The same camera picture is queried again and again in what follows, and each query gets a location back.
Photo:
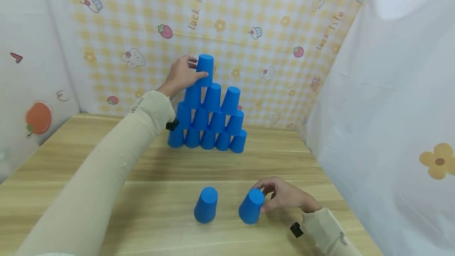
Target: heart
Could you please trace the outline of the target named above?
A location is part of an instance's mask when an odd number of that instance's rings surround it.
[[[24,58],[23,56],[21,55],[18,55],[16,53],[9,53],[13,58],[16,59],[16,64],[18,64],[19,62],[21,62],[21,60]]]

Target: beige arm sleeve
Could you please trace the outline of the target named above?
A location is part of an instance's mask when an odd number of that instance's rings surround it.
[[[361,256],[327,208],[304,213],[300,229],[314,238],[316,246],[326,256]]]
[[[93,149],[22,243],[18,256],[98,255],[114,201],[155,137],[173,121],[168,97],[147,92]]]

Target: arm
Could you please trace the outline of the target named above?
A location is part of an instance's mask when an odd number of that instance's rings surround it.
[[[172,99],[207,73],[195,73],[195,58],[183,56],[166,82],[150,91],[93,149],[22,243],[18,256],[40,253],[98,255],[111,210],[129,172],[175,117]]]
[[[271,211],[278,207],[298,207],[303,211],[300,229],[314,238],[316,246],[326,256],[361,256],[357,248],[348,240],[344,230],[332,212],[323,208],[310,194],[273,177],[263,179],[253,188],[264,189],[272,198],[265,202],[261,211]]]

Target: finger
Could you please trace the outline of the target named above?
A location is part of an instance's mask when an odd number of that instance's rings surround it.
[[[190,55],[182,55],[179,59],[184,60],[184,61],[197,62],[197,59],[194,56],[190,56]]]
[[[267,179],[259,180],[251,188],[262,189],[262,188],[265,188],[265,187],[270,186],[270,185],[273,185],[273,180],[272,180],[272,178],[267,178]]]
[[[189,56],[188,61],[197,62],[197,58],[195,58],[194,56]]]
[[[177,60],[184,60],[184,61],[189,61],[190,55],[182,55],[179,59]]]
[[[201,78],[204,78],[204,77],[207,77],[209,76],[209,73],[205,72],[205,71],[201,71],[201,72],[197,72],[196,73],[196,79],[197,80],[200,80]]]
[[[274,191],[275,191],[275,187],[273,187],[273,186],[267,186],[267,187],[264,188],[264,190],[262,191],[262,193],[264,194],[264,197],[267,197],[267,195],[268,195],[269,193],[272,193],[272,192],[274,192]]]
[[[188,61],[188,67],[189,67],[189,68],[192,68],[193,70],[195,70],[195,69],[196,69],[196,66],[197,66],[197,65],[196,65],[194,62]]]
[[[275,208],[278,208],[278,202],[276,199],[272,199],[264,203],[264,205],[261,207],[261,212],[273,211]]]

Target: yellow checkered backdrop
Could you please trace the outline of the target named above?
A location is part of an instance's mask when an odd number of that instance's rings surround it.
[[[125,115],[188,53],[242,90],[245,124],[305,124],[363,0],[68,0],[99,113]],[[180,93],[173,100],[182,100]]]

